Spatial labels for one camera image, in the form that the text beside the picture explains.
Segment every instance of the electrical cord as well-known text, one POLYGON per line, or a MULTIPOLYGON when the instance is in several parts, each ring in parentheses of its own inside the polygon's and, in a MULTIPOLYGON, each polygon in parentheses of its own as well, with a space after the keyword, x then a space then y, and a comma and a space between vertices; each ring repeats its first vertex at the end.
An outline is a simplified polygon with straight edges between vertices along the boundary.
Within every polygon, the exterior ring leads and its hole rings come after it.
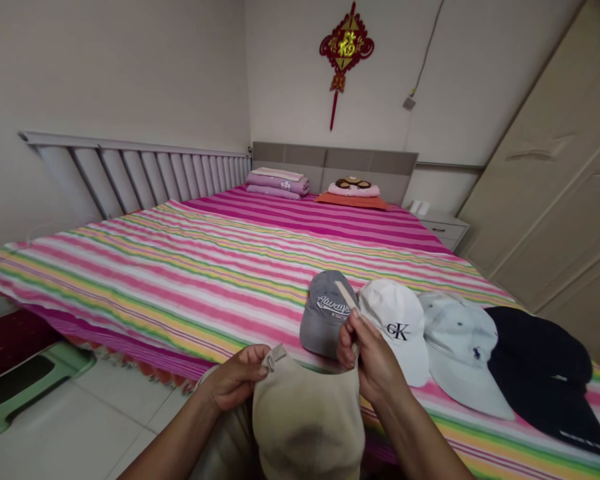
POLYGON ((429 42, 427 44, 427 49, 425 50, 425 58, 422 60, 422 66, 420 67, 420 73, 418 73, 418 80, 415 82, 415 87, 411 90, 411 94, 409 98, 413 98, 415 95, 415 91, 420 85, 420 78, 422 77, 422 72, 425 69, 425 65, 427 64, 427 56, 429 56, 429 47, 431 46, 431 41, 433 40, 433 34, 435 33, 435 28, 438 25, 438 18, 440 17, 440 12, 442 10, 442 6, 445 4, 445 0, 440 1, 440 6, 438 7, 438 12, 435 14, 435 20, 433 21, 433 28, 431 29, 431 35, 429 36, 429 42))

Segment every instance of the white nightstand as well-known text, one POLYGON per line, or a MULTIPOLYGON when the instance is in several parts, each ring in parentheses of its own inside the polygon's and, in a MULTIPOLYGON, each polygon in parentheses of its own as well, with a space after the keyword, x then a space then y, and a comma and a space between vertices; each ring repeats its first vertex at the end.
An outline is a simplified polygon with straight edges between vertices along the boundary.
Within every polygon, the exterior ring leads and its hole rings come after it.
POLYGON ((429 210, 426 215, 416 214, 416 217, 451 251, 456 248, 469 230, 468 223, 458 220, 450 213, 429 210))

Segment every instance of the drawer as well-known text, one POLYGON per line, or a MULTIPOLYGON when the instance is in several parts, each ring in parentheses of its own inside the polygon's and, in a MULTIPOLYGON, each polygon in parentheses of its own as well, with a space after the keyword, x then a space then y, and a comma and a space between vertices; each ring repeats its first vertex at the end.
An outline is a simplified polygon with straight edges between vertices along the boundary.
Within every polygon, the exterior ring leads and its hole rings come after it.
POLYGON ((453 251, 455 249, 456 244, 458 243, 458 240, 451 240, 451 239, 439 239, 442 244, 448 248, 449 250, 453 251))
POLYGON ((462 233, 465 231, 464 225, 450 225, 448 223, 438 223, 430 221, 421 221, 422 224, 432 232, 438 238, 446 238, 450 240, 458 240, 462 237, 462 233))

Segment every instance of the white baseball cap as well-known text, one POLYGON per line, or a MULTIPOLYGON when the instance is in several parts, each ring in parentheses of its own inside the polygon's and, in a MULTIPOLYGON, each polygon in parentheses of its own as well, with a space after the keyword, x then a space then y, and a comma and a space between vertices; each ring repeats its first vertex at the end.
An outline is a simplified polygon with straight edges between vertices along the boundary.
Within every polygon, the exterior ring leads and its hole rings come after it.
POLYGON ((515 414, 489 372, 498 331, 487 312, 460 295, 432 291, 419 296, 425 312, 429 371, 458 403, 505 420, 515 414))
POLYGON ((415 293, 389 279, 372 280, 359 293, 360 312, 382 332, 407 383, 422 387, 429 378, 423 338, 424 312, 415 293))

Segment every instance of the gray baseball cap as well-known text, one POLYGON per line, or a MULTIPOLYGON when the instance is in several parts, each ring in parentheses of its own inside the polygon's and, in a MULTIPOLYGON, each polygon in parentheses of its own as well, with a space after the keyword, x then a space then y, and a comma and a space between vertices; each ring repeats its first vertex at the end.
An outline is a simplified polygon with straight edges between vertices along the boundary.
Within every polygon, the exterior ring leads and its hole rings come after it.
POLYGON ((340 326, 351 313, 336 281, 342 282, 358 306, 355 292, 342 272, 324 270, 311 280, 300 324, 300 344, 309 351, 333 359, 336 359, 340 326))

